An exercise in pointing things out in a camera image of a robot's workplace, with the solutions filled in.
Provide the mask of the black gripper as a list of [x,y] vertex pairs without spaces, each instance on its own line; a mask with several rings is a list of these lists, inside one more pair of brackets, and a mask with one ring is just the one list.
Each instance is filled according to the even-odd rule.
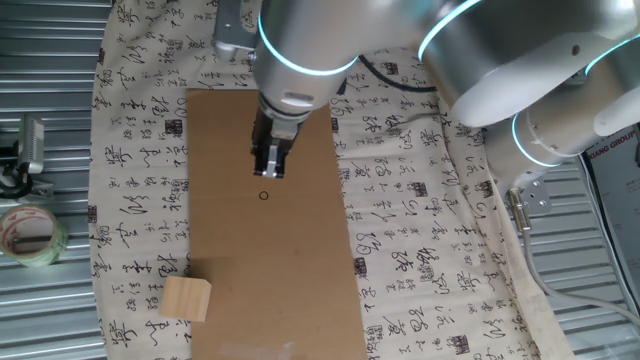
[[303,121],[284,115],[258,110],[252,130],[253,174],[260,177],[283,178],[286,150],[290,150]]

